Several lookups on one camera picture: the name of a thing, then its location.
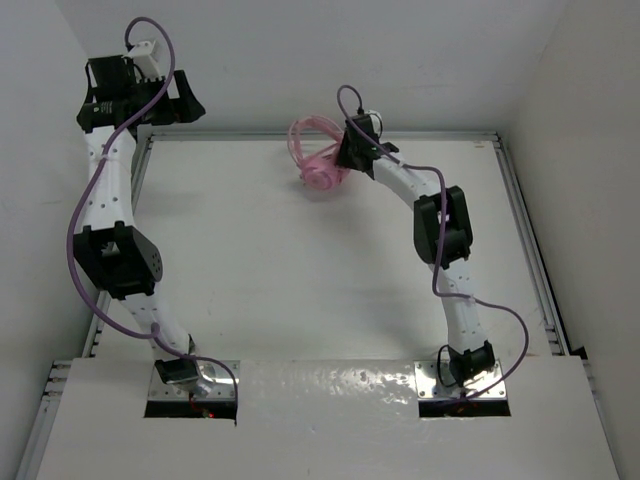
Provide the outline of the pink headphones with cable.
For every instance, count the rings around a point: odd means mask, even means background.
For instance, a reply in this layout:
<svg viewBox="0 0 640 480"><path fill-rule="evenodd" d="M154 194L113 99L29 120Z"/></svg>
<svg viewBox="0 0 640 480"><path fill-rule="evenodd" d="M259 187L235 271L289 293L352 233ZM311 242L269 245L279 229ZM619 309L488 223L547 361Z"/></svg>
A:
<svg viewBox="0 0 640 480"><path fill-rule="evenodd" d="M302 133L306 130L318 131L329 137L333 143L315 153L304 154ZM340 126L324 116L307 116L295 120L290 125L287 132L287 149L305 185L315 190L329 191L341 185L347 178L349 171L337 165L343 136Z"/></svg>

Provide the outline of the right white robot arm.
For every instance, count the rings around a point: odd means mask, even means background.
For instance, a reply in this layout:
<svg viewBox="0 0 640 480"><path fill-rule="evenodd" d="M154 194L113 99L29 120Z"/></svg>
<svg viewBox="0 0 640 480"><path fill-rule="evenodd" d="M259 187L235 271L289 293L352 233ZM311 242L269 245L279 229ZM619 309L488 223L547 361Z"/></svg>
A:
<svg viewBox="0 0 640 480"><path fill-rule="evenodd" d="M377 114L360 110L347 118L337 164L367 174L410 207L414 248L432 271L432 289L445 312L449 371L461 387L495 363L467 265L473 233L466 198L436 168L406 163L395 145L379 142L380 135Z"/></svg>

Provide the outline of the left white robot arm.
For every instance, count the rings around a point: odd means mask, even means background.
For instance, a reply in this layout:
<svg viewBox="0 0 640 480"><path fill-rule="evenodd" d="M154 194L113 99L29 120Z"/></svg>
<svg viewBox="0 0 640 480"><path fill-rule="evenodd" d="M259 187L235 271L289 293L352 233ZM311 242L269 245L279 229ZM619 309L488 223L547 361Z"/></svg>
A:
<svg viewBox="0 0 640 480"><path fill-rule="evenodd" d="M175 320L161 292L163 261L158 247L137 227L132 206L132 165L141 124L192 123L205 114L186 74L167 77L127 55L90 59L88 87L77 115L89 158L89 185L74 212L67 237L73 274L119 302L136 321L125 335L151 345L160 379L194 387L202 378L191 335Z"/></svg>

